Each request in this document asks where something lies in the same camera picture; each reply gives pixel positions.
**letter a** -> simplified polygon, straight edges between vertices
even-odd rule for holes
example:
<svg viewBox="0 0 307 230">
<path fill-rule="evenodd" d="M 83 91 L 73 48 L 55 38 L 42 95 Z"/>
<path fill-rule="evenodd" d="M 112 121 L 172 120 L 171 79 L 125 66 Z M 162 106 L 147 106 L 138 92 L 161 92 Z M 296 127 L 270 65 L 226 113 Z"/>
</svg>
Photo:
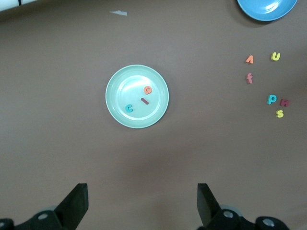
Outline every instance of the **letter a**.
<svg viewBox="0 0 307 230">
<path fill-rule="evenodd" d="M 246 63 L 253 64 L 253 63 L 254 63 L 254 57 L 253 57 L 252 55 L 250 55 L 250 56 L 246 59 Z"/>
</svg>

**screw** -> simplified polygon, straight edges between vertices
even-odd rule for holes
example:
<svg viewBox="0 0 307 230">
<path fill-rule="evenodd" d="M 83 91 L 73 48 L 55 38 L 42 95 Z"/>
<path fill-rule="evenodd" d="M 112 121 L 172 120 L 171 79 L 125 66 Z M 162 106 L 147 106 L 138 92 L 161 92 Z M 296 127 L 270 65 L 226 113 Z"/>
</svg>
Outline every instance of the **screw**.
<svg viewBox="0 0 307 230">
<path fill-rule="evenodd" d="M 232 218 L 232 217 L 234 217 L 234 214 L 230 211 L 225 211 L 224 216 L 226 216 L 227 218 Z"/>
<path fill-rule="evenodd" d="M 262 222 L 263 222 L 265 225 L 270 226 L 270 227 L 274 227 L 274 226 L 275 226 L 273 220 L 271 220 L 271 219 L 267 219 L 267 218 L 266 218 L 266 219 L 263 219 Z"/>
</svg>

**yellow letter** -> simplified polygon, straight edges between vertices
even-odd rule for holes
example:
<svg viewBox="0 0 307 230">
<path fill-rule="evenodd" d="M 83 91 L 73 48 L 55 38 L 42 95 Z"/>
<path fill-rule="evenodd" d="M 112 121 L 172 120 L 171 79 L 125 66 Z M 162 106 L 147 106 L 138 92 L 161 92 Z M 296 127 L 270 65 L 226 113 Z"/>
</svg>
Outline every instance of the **yellow letter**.
<svg viewBox="0 0 307 230">
<path fill-rule="evenodd" d="M 278 117 L 278 118 L 282 118 L 283 117 L 283 110 L 277 110 L 276 111 L 276 116 Z"/>
</svg>

